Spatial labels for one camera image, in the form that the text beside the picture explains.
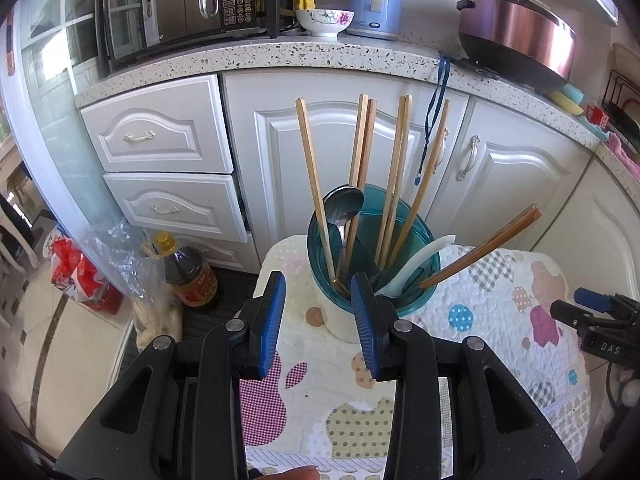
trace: yellow bottle cap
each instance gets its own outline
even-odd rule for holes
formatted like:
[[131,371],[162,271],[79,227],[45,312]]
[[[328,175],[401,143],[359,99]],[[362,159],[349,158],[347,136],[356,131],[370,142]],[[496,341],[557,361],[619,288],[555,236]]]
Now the yellow bottle cap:
[[175,250],[177,249],[175,238],[167,231],[160,231],[156,235],[156,245],[158,246],[158,250],[162,256],[175,253]]

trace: clear plastic bag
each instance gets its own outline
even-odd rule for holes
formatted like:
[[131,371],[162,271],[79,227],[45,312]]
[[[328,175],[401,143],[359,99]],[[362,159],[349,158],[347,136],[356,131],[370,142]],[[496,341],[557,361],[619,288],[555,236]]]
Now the clear plastic bag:
[[180,341],[182,306],[165,280],[164,262],[149,258],[140,249],[148,242],[145,231],[123,219],[115,226],[92,226],[82,241],[100,254],[126,284],[123,292],[131,298],[138,350],[142,352],[163,334]]

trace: blue strap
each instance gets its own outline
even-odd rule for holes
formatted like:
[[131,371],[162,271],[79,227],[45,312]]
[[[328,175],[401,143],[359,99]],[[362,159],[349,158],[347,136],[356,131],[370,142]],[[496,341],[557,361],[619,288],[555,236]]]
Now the blue strap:
[[[449,80],[450,71],[451,71],[451,60],[449,59],[449,57],[444,56],[444,54],[440,54],[440,62],[438,63],[438,80],[436,82],[436,89],[433,91],[433,95],[431,96],[431,101],[429,102],[429,108],[427,110],[427,117],[424,120],[424,149],[422,150],[422,158],[420,159],[420,167],[418,168],[418,175],[416,175],[414,180],[415,186],[420,184],[420,179],[422,177],[422,167],[424,165],[424,159],[427,157],[427,148],[429,147],[429,137],[431,136],[433,127],[436,125],[436,119],[438,118],[438,114],[440,113],[440,109],[442,108],[444,91],[447,88],[447,81]],[[436,102],[436,96],[438,97],[438,103],[436,104],[436,107],[433,113],[433,123],[429,124],[429,114],[431,113],[431,109],[433,108],[433,105]]]

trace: bottle label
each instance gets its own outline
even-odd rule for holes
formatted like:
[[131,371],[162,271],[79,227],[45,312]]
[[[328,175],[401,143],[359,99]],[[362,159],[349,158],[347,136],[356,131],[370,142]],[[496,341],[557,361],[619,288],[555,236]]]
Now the bottle label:
[[174,294],[186,306],[203,306],[213,300],[218,290],[218,279],[204,261],[198,275],[186,285],[174,285]]

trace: quilted tablecloth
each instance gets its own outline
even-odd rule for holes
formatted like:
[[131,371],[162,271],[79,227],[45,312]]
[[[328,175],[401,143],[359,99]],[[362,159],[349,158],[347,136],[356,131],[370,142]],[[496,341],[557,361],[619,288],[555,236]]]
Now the quilted tablecloth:
[[[468,250],[441,251],[442,266]],[[248,462],[264,474],[316,464],[322,480],[379,480],[395,383],[375,382],[359,346],[324,327],[306,236],[271,248],[254,296],[262,294],[272,270],[284,273],[287,294],[273,368],[260,383],[241,383]],[[589,423],[589,377],[575,331],[549,315],[551,302],[570,292],[548,256],[500,249],[438,285],[427,305],[407,319],[435,337],[484,339],[577,461]],[[444,477],[452,474],[453,455],[445,380],[440,397]]]

